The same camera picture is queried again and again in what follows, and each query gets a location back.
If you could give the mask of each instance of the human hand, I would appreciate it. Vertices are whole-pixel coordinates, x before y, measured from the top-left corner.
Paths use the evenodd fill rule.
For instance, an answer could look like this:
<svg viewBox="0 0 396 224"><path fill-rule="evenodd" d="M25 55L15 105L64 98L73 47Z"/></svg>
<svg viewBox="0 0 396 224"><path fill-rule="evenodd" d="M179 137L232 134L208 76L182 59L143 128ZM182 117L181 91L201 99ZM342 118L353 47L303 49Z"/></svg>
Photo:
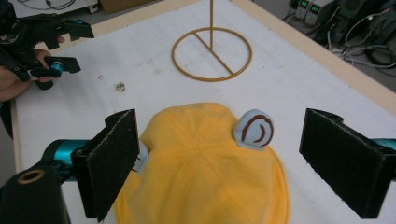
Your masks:
<svg viewBox="0 0 396 224"><path fill-rule="evenodd" d="M57 39L59 43L64 42L64 38L61 36L58 36ZM35 49L35 56L44 67L48 68L46 62L44 61L45 56L50 56L48 51ZM32 82L37 80L40 82L48 82L52 80L52 77L40 77L36 79L32 78L30 81L22 82L17 77L17 75L7 70L4 66L0 66L0 102L7 101L18 96L28 89Z"/></svg>

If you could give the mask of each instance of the yellow cloth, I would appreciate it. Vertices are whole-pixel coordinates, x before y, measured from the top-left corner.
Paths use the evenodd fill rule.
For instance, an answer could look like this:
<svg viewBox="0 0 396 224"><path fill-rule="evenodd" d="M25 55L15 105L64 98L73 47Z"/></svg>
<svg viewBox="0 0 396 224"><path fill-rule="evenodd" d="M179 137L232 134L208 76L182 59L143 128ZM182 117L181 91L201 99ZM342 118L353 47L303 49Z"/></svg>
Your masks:
<svg viewBox="0 0 396 224"><path fill-rule="evenodd" d="M270 147L239 147L225 106L175 106L158 113L141 141L148 163L131 172L114 208L121 224L288 223L289 194Z"/></svg>

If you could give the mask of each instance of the gray floor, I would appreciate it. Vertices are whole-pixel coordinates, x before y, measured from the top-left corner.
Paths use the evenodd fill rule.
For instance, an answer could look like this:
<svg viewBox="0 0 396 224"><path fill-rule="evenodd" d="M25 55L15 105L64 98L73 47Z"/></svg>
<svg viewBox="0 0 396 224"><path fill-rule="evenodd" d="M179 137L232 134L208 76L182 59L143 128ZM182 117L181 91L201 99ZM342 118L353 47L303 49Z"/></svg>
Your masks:
<svg viewBox="0 0 396 224"><path fill-rule="evenodd" d="M155 0L150 4L159 2L160 0ZM283 18L287 15L289 10L289 0L278 0L278 1L266 1L266 0L255 0L254 1L259 6L265 8L278 18ZM129 11L135 10L140 7L135 7L131 9L126 9L118 13L106 14L101 8L98 12L90 14L86 9L80 9L74 12L66 13L64 16L68 19L82 19L89 24L96 24L100 21L109 20L111 18L117 17L121 14L127 13ZM367 76L377 80L382 85L386 86L392 91L396 92L396 69L388 70L388 74L379 72L378 70L368 67L360 66L357 67L365 73ZM15 174L15 164L13 155L13 146L11 139L7 136L3 125L0 125L0 186L2 186L7 179Z"/></svg>

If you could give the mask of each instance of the box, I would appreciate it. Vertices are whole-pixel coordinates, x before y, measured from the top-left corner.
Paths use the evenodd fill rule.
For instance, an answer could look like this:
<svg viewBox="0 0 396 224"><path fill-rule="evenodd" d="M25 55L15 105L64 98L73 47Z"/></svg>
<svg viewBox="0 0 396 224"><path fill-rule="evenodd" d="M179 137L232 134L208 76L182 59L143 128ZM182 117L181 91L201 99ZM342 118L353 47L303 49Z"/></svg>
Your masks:
<svg viewBox="0 0 396 224"><path fill-rule="evenodd" d="M105 13L114 13L130 7L137 7L152 0L100 0Z"/></svg>

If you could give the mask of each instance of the yellow garment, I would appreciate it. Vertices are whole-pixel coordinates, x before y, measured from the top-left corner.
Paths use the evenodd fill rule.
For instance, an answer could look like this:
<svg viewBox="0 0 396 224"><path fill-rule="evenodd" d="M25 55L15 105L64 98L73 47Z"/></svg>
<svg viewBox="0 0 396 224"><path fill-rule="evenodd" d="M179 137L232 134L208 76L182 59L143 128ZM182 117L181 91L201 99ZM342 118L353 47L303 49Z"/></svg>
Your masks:
<svg viewBox="0 0 396 224"><path fill-rule="evenodd" d="M148 163L131 172L115 202L121 224L288 223L289 194L270 147L239 147L238 120L220 104L170 107L141 141Z"/></svg>

